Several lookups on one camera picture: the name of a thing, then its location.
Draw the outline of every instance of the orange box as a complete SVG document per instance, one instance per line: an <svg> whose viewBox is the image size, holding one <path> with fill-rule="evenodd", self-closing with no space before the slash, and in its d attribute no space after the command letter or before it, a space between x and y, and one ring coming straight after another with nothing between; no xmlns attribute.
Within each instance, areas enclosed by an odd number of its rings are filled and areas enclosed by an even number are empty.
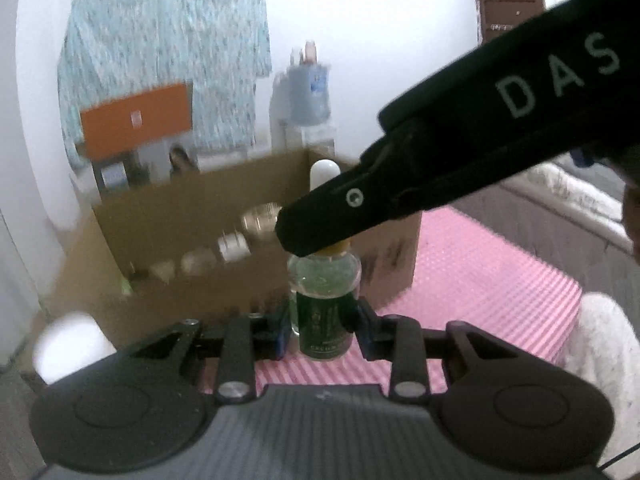
<svg viewBox="0 0 640 480"><path fill-rule="evenodd" d="M104 160L192 129L187 84L157 88L80 112L86 156Z"/></svg>

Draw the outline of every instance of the green bottle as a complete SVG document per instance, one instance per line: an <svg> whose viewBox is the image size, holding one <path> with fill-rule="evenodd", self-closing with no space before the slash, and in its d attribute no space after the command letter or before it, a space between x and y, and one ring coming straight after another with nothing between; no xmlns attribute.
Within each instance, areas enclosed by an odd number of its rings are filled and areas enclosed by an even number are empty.
<svg viewBox="0 0 640 480"><path fill-rule="evenodd" d="M311 168L311 189L340 174L332 160L320 160ZM360 288L360 259L348 240L310 256L292 256L289 271L291 323L300 351L312 359L329 360L343 355L352 335L340 317L355 308Z"/></svg>

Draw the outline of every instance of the white dropper bulb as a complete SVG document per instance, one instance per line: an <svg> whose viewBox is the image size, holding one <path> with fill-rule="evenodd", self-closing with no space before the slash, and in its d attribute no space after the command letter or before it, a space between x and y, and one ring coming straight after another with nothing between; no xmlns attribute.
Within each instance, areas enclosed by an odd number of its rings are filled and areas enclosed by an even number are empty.
<svg viewBox="0 0 640 480"><path fill-rule="evenodd" d="M309 173L309 191L313 191L338 175L340 175L340 166L334 161L328 158L318 160Z"/></svg>

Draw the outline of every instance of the pink striped cloth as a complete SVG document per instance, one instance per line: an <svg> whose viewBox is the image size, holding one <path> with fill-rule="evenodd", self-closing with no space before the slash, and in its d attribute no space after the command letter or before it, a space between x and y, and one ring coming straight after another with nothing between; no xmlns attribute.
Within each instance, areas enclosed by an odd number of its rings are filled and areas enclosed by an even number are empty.
<svg viewBox="0 0 640 480"><path fill-rule="evenodd" d="M554 362L577 319L582 290L575 280L444 207L422 215L414 285L378 314L411 316L424 328L467 321ZM440 362L429 361L431 388L446 390ZM358 345L317 362L289 354L256 363L265 384L388 384L390 364L367 362Z"/></svg>

